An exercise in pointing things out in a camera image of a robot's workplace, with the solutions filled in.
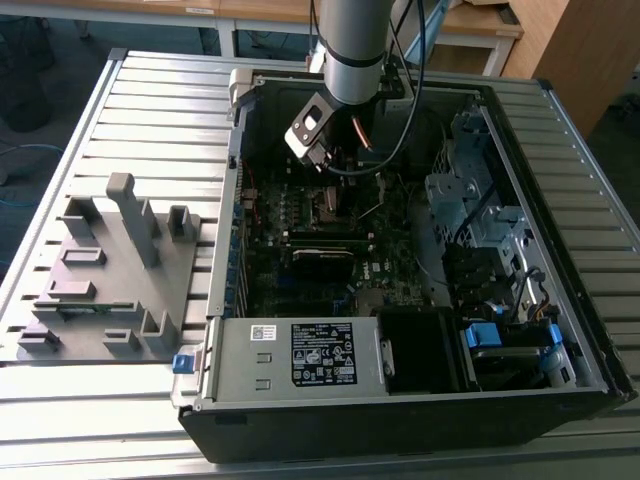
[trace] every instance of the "metal cylinder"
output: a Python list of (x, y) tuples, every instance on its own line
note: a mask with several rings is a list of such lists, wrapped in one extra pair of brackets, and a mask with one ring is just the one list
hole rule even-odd
[(325, 85), (340, 102), (366, 103), (377, 93), (393, 0), (324, 0), (320, 34)]

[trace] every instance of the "motherboard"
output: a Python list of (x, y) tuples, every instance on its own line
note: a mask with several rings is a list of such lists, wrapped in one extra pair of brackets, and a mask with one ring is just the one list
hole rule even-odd
[(244, 164), (248, 316), (369, 316), (429, 303), (397, 172), (349, 182), (296, 160)]

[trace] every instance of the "floor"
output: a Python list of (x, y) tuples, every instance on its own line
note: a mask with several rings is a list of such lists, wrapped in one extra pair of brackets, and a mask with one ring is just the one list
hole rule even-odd
[[(41, 73), (41, 82), (53, 106), (53, 118), (45, 127), (28, 134), (16, 134), (0, 120), (0, 143), (48, 143), (64, 147), (113, 47), (202, 54), (200, 35), (195, 28), (92, 22), (89, 31), (90, 38), (80, 40), (71, 21), (50, 21), (48, 36), (56, 63)], [(219, 53), (216, 40), (214, 37), (213, 50)], [(242, 56), (303, 60), (308, 49), (308, 38), (304, 35), (260, 33), (252, 39), (247, 32), (240, 32), (238, 40)], [(255, 48), (256, 41), (262, 48)], [(589, 145), (640, 223), (640, 114), (621, 121), (615, 112), (607, 112), (591, 135)], [(21, 150), (0, 156), (0, 169), (9, 173), (9, 181), (0, 186), (0, 200), (37, 203), (56, 165), (57, 155), (53, 152)], [(35, 207), (0, 204), (0, 280), (34, 211)]]
[[(203, 53), (197, 28), (91, 22), (89, 32), (90, 38), (81, 40), (72, 21), (50, 20), (48, 37), (56, 63), (40, 73), (40, 80), (53, 107), (52, 119), (27, 134), (12, 132), (0, 119), (0, 152), (6, 147), (2, 142), (46, 143), (64, 148), (114, 47)], [(219, 55), (215, 32), (213, 38), (213, 52)], [(304, 60), (309, 45), (305, 35), (259, 33), (252, 39), (248, 32), (239, 32), (238, 43), (241, 56), (299, 61)], [(0, 200), (37, 205), (57, 162), (57, 154), (47, 151), (20, 150), (0, 156), (0, 170), (9, 175), (2, 185), (0, 173)], [(9, 207), (0, 203), (0, 281), (35, 209), (36, 206)]]

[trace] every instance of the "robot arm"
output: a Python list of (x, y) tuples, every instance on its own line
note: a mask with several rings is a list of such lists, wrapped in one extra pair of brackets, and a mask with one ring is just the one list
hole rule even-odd
[[(325, 49), (325, 91), (315, 94), (292, 122), (285, 140), (305, 164), (318, 169), (348, 175), (340, 167), (337, 155), (354, 157), (360, 145), (351, 119), (362, 119), (370, 130), (372, 113), (380, 92), (387, 33), (392, 8), (398, 11), (414, 8), (418, 13), (418, 62), (421, 65), (419, 84), (424, 76), (424, 59), (430, 51), (442, 24), (450, 0), (324, 0), (322, 3), (320, 37)], [(424, 4), (435, 4), (425, 21)], [(414, 98), (406, 128), (397, 147), (374, 167), (379, 171), (401, 150), (413, 122), (420, 89)], [(352, 172), (352, 176), (375, 173), (373, 170)]]

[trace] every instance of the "wooden table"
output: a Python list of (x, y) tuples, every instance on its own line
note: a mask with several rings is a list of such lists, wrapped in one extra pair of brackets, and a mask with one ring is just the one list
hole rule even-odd
[[(320, 14), (321, 0), (316, 0)], [(216, 13), (222, 56), (236, 56), (235, 32), (309, 33), (309, 0), (220, 0)], [(504, 23), (494, 6), (474, 7), (462, 4), (449, 11), (436, 40), (434, 60), (446, 70), (472, 67), (477, 55), (470, 50), (453, 51), (447, 47), (484, 49), (490, 53), (480, 59), (484, 75), (500, 75), (515, 40), (522, 37), (520, 25)]]
[[(316, 0), (318, 14), (320, 4)], [(309, 32), (309, 0), (0, 0), (0, 14), (215, 28), (224, 57), (236, 56), (238, 30)], [(463, 4), (448, 13), (432, 63), (444, 70), (500, 75), (522, 33), (519, 25), (505, 24), (494, 7)], [(490, 53), (474, 52), (482, 50)]]
[(505, 75), (549, 80), (588, 137), (638, 64), (640, 1), (511, 0), (511, 5), (527, 34), (509, 57)]

